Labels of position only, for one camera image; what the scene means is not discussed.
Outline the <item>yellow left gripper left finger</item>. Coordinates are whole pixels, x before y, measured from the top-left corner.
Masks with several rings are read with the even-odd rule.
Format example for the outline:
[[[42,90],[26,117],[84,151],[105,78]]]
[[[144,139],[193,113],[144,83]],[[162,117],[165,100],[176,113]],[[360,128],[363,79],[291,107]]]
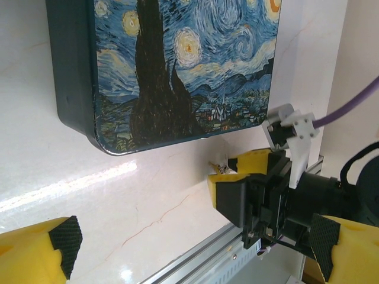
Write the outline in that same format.
[[[1,234],[1,283],[66,283],[83,240],[76,216]]]

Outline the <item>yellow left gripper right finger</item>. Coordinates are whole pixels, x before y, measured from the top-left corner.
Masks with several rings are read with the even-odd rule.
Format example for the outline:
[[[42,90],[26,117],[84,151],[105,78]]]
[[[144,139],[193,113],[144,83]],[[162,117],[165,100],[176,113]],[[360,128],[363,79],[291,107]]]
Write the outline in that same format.
[[[378,283],[378,228],[314,214],[310,246],[326,283]]]

